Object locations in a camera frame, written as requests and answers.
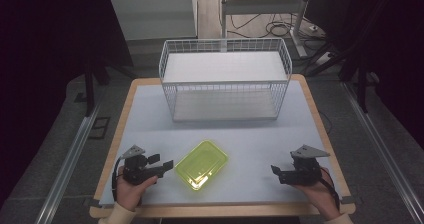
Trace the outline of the person's left hand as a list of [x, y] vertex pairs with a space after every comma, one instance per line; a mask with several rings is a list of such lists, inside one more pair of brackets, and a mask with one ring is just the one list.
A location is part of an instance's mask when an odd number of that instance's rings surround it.
[[132, 185], [123, 178], [123, 170], [123, 166], [118, 168], [116, 202], [126, 210], [134, 212], [143, 194], [158, 181], [158, 177], [153, 176], [139, 185]]

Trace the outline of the black tripod stand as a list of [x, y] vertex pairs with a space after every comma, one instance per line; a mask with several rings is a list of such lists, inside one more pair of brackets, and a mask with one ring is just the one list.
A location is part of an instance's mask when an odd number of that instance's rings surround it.
[[86, 90], [85, 116], [88, 117], [94, 113], [95, 105], [97, 104], [95, 101], [94, 81], [97, 81], [100, 86], [107, 86], [110, 83], [111, 78], [106, 70], [107, 67], [111, 67], [131, 80], [137, 79], [138, 76], [104, 55], [93, 54], [89, 48], [85, 48], [84, 51], [82, 63], [84, 65]]
[[358, 106], [364, 113], [368, 112], [366, 107], [366, 43], [388, 1], [389, 0], [373, 0], [372, 3], [363, 10], [361, 17], [356, 19], [358, 27], [351, 26], [348, 29], [351, 39], [347, 47], [329, 61], [307, 71], [305, 74], [306, 77], [313, 77], [338, 63], [344, 62], [338, 73], [338, 78], [342, 82], [348, 82], [352, 79], [354, 74], [357, 74], [356, 100]]

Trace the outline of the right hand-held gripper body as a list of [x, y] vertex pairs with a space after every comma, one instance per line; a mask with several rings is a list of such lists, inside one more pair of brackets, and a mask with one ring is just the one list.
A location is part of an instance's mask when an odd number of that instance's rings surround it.
[[328, 157], [329, 153], [308, 145], [302, 145], [297, 150], [291, 151], [290, 155], [293, 158], [294, 170], [278, 170], [278, 178], [281, 184], [314, 185], [322, 178], [317, 158]]

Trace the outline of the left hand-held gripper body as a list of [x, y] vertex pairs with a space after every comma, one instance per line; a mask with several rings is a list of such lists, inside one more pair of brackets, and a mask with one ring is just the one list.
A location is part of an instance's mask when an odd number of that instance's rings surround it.
[[147, 165], [151, 164], [147, 163], [148, 157], [144, 153], [144, 149], [133, 145], [122, 155], [124, 159], [123, 178], [132, 185], [139, 185], [153, 176], [162, 178], [164, 175], [162, 166], [147, 168]]

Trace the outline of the yellow-green plastic container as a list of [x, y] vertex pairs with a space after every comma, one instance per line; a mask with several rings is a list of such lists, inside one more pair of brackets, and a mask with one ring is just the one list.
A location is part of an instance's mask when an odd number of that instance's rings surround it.
[[177, 176], [192, 190], [200, 190], [226, 165], [227, 154], [214, 142], [204, 140], [175, 166]]

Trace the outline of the white power strip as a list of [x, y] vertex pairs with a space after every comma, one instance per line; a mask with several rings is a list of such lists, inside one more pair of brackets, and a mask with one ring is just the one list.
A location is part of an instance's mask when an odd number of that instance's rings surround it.
[[322, 64], [328, 62], [330, 59], [334, 58], [335, 56], [336, 56], [336, 54], [333, 53], [333, 52], [325, 52], [321, 57], [319, 57], [316, 60], [315, 64], [316, 65], [322, 65]]

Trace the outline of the white cabinet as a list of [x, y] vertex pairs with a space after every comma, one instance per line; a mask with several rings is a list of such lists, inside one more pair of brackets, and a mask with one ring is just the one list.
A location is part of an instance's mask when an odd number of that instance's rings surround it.
[[197, 36], [197, 0], [111, 0], [124, 38]]

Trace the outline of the person's right hand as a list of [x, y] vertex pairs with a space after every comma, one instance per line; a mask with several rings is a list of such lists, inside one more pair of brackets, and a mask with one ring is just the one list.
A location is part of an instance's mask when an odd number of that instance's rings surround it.
[[308, 198], [326, 221], [332, 221], [341, 216], [330, 190], [321, 182], [312, 186], [294, 185], [294, 188], [300, 190]]

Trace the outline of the white wire shelf rack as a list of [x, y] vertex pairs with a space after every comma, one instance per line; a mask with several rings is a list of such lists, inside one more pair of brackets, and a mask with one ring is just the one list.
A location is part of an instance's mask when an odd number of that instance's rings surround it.
[[281, 38], [167, 40], [159, 62], [175, 121], [276, 119], [291, 74]]

